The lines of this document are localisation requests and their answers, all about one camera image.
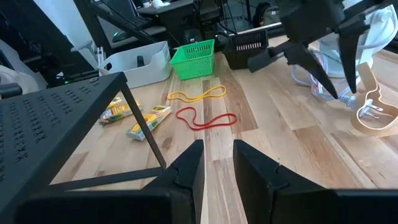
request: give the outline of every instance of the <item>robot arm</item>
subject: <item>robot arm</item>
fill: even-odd
[[[279,0],[280,21],[289,40],[250,58],[248,67],[255,72],[277,60],[283,53],[288,65],[300,65],[334,98],[338,98],[326,71],[313,52],[308,50],[310,43],[334,32],[339,35],[338,46],[345,77],[351,91],[356,93],[358,40],[370,28],[365,23],[365,16],[395,1],[363,0],[344,9],[343,0]]]

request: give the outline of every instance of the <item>metal rack leg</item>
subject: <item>metal rack leg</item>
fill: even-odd
[[[152,152],[154,152],[156,159],[159,161],[160,166],[163,169],[166,169],[166,161],[164,160],[162,153],[160,152],[159,147],[156,144],[154,136],[150,132],[148,125],[146,124],[144,117],[143,117],[141,111],[139,110],[139,107],[137,106],[137,103],[136,103],[134,97],[132,96],[127,84],[124,84],[121,87],[121,91],[122,91],[127,103],[129,104],[133,115],[136,117],[137,123],[141,127],[145,138],[148,140],[148,143],[149,143],[150,148],[152,149]]]

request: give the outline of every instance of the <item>yellow rubber band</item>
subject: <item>yellow rubber band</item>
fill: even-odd
[[[219,88],[224,89],[224,92],[222,92],[221,94],[218,94],[218,95],[211,95],[211,94],[209,94],[209,92],[211,92],[211,91],[213,91],[213,90],[217,90],[217,89],[219,89]],[[207,90],[206,92],[204,92],[204,93],[203,93],[202,95],[200,95],[200,96],[189,97],[186,93],[184,93],[184,92],[182,92],[182,91],[175,91],[175,92],[172,92],[172,93],[170,93],[169,95],[167,95],[167,99],[168,99],[168,100],[182,100],[182,101],[184,101],[184,102],[186,102],[186,103],[192,103],[192,102],[196,102],[196,101],[198,101],[198,100],[201,100],[201,99],[204,99],[204,98],[208,98],[208,97],[222,97],[222,96],[225,95],[225,93],[226,93],[226,87],[223,86],[223,85],[218,85],[218,86],[214,86],[213,88]],[[176,94],[184,95],[186,99],[185,99],[185,98],[182,98],[182,97],[179,97],[179,96],[177,96],[177,97],[172,97],[172,95],[176,95]]]

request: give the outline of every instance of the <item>perforated metal shelf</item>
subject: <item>perforated metal shelf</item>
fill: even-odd
[[[0,223],[51,182],[126,82],[115,73],[0,100]]]

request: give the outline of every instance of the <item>rubber band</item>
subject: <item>rubber band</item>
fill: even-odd
[[[208,95],[209,92],[211,92],[211,91],[213,91],[213,90],[216,90],[216,89],[219,89],[219,88],[224,89],[224,92],[222,92],[221,94],[218,94],[218,95]],[[223,85],[218,85],[218,86],[214,86],[213,88],[207,90],[206,92],[204,92],[204,93],[203,93],[202,95],[200,95],[200,96],[190,97],[190,96],[188,96],[186,93],[184,93],[183,91],[175,91],[175,92],[172,92],[172,93],[170,93],[169,95],[167,95],[167,99],[168,99],[168,100],[182,100],[182,101],[184,101],[184,102],[186,102],[186,103],[192,103],[192,102],[196,102],[196,101],[198,101],[198,100],[201,100],[201,99],[204,99],[204,98],[208,98],[208,97],[214,97],[214,98],[216,98],[216,97],[222,97],[222,96],[225,95],[225,93],[226,93],[226,87],[223,86]],[[182,95],[184,95],[184,96],[186,97],[186,99],[184,99],[184,98],[182,98],[182,97],[179,97],[179,96],[177,96],[177,97],[172,97],[172,95],[176,95],[176,94],[182,94]]]
[[[185,110],[193,110],[193,111],[195,112],[195,115],[194,115],[193,118],[192,118],[192,123],[193,123],[193,125],[198,126],[199,128],[190,126],[190,124],[188,123],[188,121],[187,121],[185,118],[182,118],[182,117],[178,116],[179,113],[181,113],[181,112],[183,112],[183,111],[185,111]],[[233,121],[229,122],[229,123],[211,124],[211,123],[213,123],[214,121],[216,121],[217,119],[223,118],[223,117],[225,117],[225,116],[228,116],[228,117],[231,116],[231,117],[233,117],[233,118],[235,118],[235,119],[234,119]],[[207,122],[207,123],[198,124],[198,123],[195,122],[195,119],[196,119],[196,117],[197,117],[197,111],[196,111],[195,108],[193,108],[193,107],[191,107],[191,106],[188,106],[188,107],[186,107],[186,108],[182,108],[182,109],[178,110],[178,111],[176,112],[176,114],[175,114],[175,117],[176,117],[177,119],[183,120],[183,121],[188,125],[188,127],[189,127],[190,129],[194,130],[194,131],[200,131],[200,130],[209,129],[209,128],[214,128],[214,127],[218,127],[218,126],[230,126],[230,125],[236,123],[237,120],[238,120],[238,117],[237,117],[235,114],[233,114],[233,113],[225,113],[225,114],[218,115],[217,117],[213,118],[211,121],[209,121],[209,122]]]

